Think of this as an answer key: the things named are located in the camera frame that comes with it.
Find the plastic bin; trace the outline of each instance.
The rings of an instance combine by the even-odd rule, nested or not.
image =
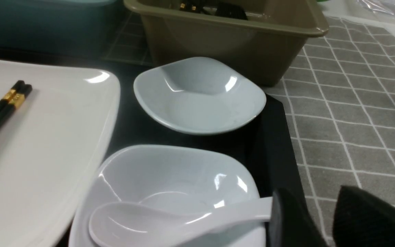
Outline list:
[[[99,57],[124,10],[120,0],[0,0],[0,47]]]
[[[180,0],[124,0],[127,8],[141,14],[156,66],[205,56],[266,86],[280,80],[309,37],[328,31],[315,0],[224,2],[242,6],[248,21],[179,11]],[[205,6],[214,13],[217,1]]]

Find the teal container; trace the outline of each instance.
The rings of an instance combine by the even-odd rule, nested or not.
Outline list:
[[[119,0],[0,0],[0,47],[98,57],[123,13]]]

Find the olive green bin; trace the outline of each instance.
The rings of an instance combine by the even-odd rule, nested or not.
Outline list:
[[[207,1],[205,9],[214,13],[217,2]],[[263,86],[277,84],[306,40],[329,28],[315,0],[224,2],[242,6],[248,20],[179,11],[180,0],[124,0],[141,14],[155,66],[210,57]]]

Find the black tray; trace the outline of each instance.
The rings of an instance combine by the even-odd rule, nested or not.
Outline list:
[[[120,80],[120,106],[105,158],[135,144],[164,144],[211,150],[229,155],[249,170],[261,197],[288,189],[306,207],[283,105],[267,96],[262,113],[244,127],[217,136],[190,136],[172,131],[149,117],[133,93],[133,80],[149,67],[0,49],[0,59],[56,66],[104,69]],[[68,232],[58,244],[67,246]]]

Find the white spoon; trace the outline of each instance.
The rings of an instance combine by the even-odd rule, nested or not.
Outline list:
[[[199,214],[171,214],[137,203],[107,203],[89,220],[101,247],[172,247],[214,230],[271,218],[272,197],[240,202]]]

